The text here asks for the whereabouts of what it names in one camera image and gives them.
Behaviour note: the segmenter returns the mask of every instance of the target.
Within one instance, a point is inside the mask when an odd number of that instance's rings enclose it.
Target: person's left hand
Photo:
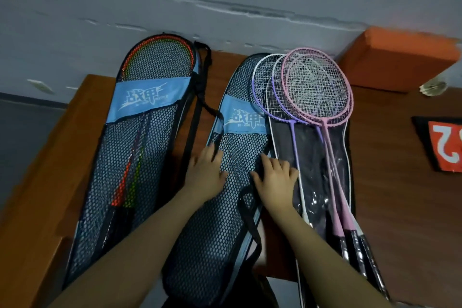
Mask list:
[[[220,193],[228,176],[228,172],[220,171],[223,151],[218,150],[212,160],[214,150],[213,143],[206,146],[197,159],[191,158],[186,172],[183,189],[197,199],[200,205]]]

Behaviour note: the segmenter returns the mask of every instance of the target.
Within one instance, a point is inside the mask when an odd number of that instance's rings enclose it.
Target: hand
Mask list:
[[[220,172],[223,151],[218,150],[215,158],[213,152],[215,145],[204,147],[199,157],[192,157],[189,161],[188,171],[184,187],[188,194],[192,195],[194,200],[199,202],[199,206],[217,196],[225,185],[228,172]]]
[[[273,218],[287,211],[294,211],[292,197],[298,170],[291,168],[287,161],[270,159],[265,154],[261,154],[261,157],[265,172],[263,181],[257,172],[252,171],[250,174],[263,205]]]

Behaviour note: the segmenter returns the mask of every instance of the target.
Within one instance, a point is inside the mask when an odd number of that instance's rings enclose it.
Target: black mesh fabric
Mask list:
[[[166,35],[152,38],[155,38],[154,42],[146,39],[144,44],[140,42],[127,55],[117,76],[118,82],[191,75],[196,62],[192,44],[179,37],[183,43]],[[131,229],[135,229],[152,214],[170,136],[176,134],[176,128],[173,132],[172,128],[178,124],[174,122],[176,110],[180,109],[178,106],[176,103],[160,107],[106,125],[76,230],[65,286],[94,262],[95,258],[92,257],[103,228],[103,220],[132,152],[134,160],[128,173],[127,185],[131,182],[130,187],[134,185],[134,192],[125,191],[124,203],[124,206],[134,209]],[[140,128],[143,128],[143,136],[147,135],[135,145]],[[134,145],[137,146],[136,151],[133,151]]]
[[[266,54],[253,55],[239,66],[225,94],[255,103],[250,80],[257,62]],[[218,134],[209,141],[216,141]],[[225,134],[219,144],[224,151],[221,170],[229,173],[224,190],[208,201],[188,221],[164,267],[164,288],[168,295],[195,307],[216,305],[230,282],[237,241],[244,223],[237,209],[242,189],[250,184],[249,172],[268,144],[266,134]],[[255,209],[250,193],[246,206]]]

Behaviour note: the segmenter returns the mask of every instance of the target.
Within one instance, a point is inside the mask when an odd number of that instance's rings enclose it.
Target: white number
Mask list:
[[[444,158],[447,162],[449,163],[458,163],[459,162],[459,154],[456,152],[452,153],[452,156],[449,156],[444,152],[444,146],[446,145],[449,137],[451,136],[451,127],[448,127],[446,125],[434,125],[433,126],[433,131],[436,133],[443,133],[441,138],[438,140],[438,145],[437,145],[437,150],[438,153],[441,155],[442,158]]]

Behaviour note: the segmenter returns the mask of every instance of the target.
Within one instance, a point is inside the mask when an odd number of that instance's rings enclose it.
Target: person's right arm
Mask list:
[[[292,206],[298,171],[262,155],[264,179],[251,172],[263,205],[290,242],[316,302],[322,308],[391,308],[367,280],[344,261]]]

